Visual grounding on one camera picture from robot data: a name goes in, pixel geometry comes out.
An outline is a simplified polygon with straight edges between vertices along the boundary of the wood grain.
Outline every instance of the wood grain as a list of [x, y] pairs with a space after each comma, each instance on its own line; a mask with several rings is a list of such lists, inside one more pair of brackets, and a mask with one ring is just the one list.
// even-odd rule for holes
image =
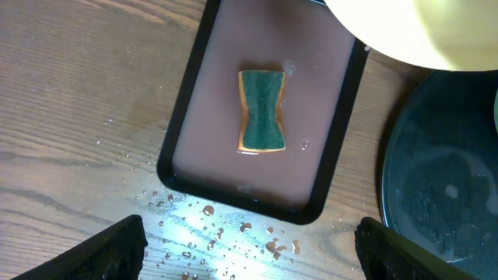
[[[328, 203], [311, 225], [185, 196], [160, 184], [155, 160], [203, 7], [0, 3], [0, 279], [134, 213], [149, 241], [143, 279], [363, 278], [353, 231], [365, 215], [379, 219], [377, 147], [393, 106], [427, 71], [372, 51]], [[252, 228], [241, 233], [243, 222]], [[266, 250], [274, 238], [278, 260]]]

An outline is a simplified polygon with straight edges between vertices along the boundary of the green sponge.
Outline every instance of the green sponge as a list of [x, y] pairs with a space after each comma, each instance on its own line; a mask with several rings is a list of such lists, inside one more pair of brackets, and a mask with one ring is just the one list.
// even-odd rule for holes
[[274, 152], [286, 148], [280, 102], [286, 74], [277, 71], [239, 72], [242, 104], [239, 150]]

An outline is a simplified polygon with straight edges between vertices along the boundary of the sponge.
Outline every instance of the sponge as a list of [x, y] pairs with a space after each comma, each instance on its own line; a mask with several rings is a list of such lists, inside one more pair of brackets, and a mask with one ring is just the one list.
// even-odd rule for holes
[[242, 105], [239, 150], [275, 152], [286, 148], [280, 110], [285, 80], [286, 74], [283, 72], [239, 72]]

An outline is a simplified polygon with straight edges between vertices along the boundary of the black object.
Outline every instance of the black object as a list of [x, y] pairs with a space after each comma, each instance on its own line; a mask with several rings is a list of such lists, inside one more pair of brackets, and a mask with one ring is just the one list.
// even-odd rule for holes
[[356, 228], [355, 248], [366, 280], [474, 279], [369, 217]]
[[498, 72], [433, 72], [408, 98], [382, 169], [386, 225], [480, 279], [498, 278]]
[[349, 123], [356, 92], [359, 87], [359, 81], [361, 80], [368, 55], [368, 52], [365, 51], [365, 44], [359, 40], [355, 40], [353, 45], [349, 58], [349, 65], [342, 82], [342, 89], [335, 108], [335, 115], [331, 123], [331, 128], [333, 129], [330, 128], [328, 131], [327, 141], [315, 177], [310, 201], [303, 209], [282, 208], [263, 201], [239, 197], [230, 192], [219, 190], [212, 191], [215, 188], [209, 187], [209, 184], [207, 183], [201, 185], [190, 180], [175, 177], [172, 168], [172, 160], [220, 3], [221, 0], [208, 0], [206, 2], [194, 46], [187, 63], [184, 78], [158, 159], [157, 174], [166, 186], [175, 191], [219, 201], [227, 205], [247, 209], [262, 215], [296, 224], [308, 224], [313, 222], [323, 210], [328, 189], [335, 171], [335, 164], [337, 163], [339, 152], [342, 147], [342, 141]]
[[15, 280], [138, 279], [147, 246], [139, 215], [130, 215]]

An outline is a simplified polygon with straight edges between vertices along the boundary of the dark plate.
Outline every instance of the dark plate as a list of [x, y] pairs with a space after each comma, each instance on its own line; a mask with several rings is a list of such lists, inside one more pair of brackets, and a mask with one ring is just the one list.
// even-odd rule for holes
[[318, 167], [317, 176], [315, 177], [310, 201], [303, 209], [297, 211], [250, 198], [236, 196], [229, 192], [213, 191], [212, 187], [209, 187], [208, 184], [194, 183], [175, 177], [172, 168], [172, 158], [220, 3], [221, 0], [208, 0], [206, 2], [194, 46], [181, 83], [180, 92], [178, 93], [177, 102], [175, 103], [174, 111], [158, 159], [157, 173], [159, 178], [165, 185], [175, 191], [193, 194], [198, 197], [218, 201], [296, 224], [313, 222], [321, 214], [327, 198], [328, 189], [335, 170], [335, 164], [337, 163], [339, 152], [342, 147], [342, 141], [349, 123], [349, 117], [356, 98], [356, 92], [363, 74], [368, 52], [365, 51], [365, 45], [362, 42], [359, 40], [355, 41], [350, 55], [349, 65], [342, 83], [335, 115], [331, 123], [331, 128], [334, 129], [329, 129], [328, 131], [328, 138], [325, 143], [320, 166]]
[[498, 72], [433, 72], [389, 138], [385, 224], [478, 278], [498, 278]]

